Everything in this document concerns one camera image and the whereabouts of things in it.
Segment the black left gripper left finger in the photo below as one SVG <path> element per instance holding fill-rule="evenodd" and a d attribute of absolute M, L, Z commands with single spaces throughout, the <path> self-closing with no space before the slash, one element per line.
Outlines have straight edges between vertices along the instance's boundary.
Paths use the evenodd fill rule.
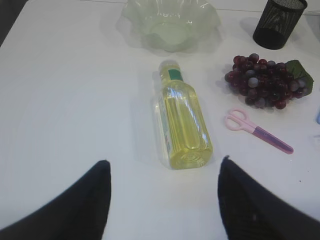
<path fill-rule="evenodd" d="M 100 240 L 111 202 L 111 166 L 98 161 L 48 204 L 0 231 L 2 240 Z"/>

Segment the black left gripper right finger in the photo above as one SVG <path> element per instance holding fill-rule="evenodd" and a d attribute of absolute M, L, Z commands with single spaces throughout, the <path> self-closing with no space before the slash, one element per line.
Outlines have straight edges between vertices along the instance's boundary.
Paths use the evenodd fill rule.
<path fill-rule="evenodd" d="M 230 240 L 318 240 L 320 222 L 260 185 L 229 156 L 217 183 L 220 216 Z"/>

